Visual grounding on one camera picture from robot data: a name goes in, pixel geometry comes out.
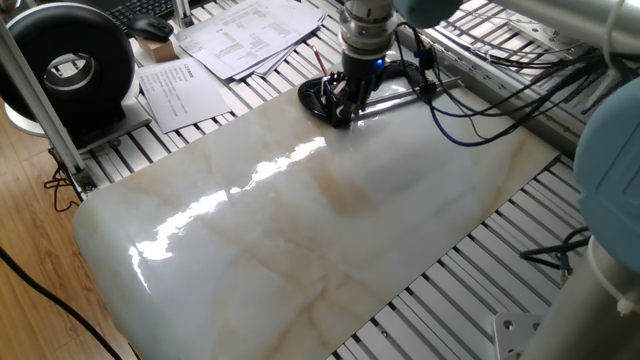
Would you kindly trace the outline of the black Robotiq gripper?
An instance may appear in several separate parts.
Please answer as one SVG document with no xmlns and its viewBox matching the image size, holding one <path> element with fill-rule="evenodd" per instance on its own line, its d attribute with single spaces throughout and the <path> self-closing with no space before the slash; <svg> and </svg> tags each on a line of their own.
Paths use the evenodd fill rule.
<svg viewBox="0 0 640 360">
<path fill-rule="evenodd" d="M 331 72 L 323 77 L 323 101 L 327 108 L 339 108 L 345 105 L 345 87 L 352 89 L 351 111 L 366 109 L 371 90 L 375 88 L 385 67 L 385 56 L 360 59 L 342 53 L 342 71 Z"/>
</svg>

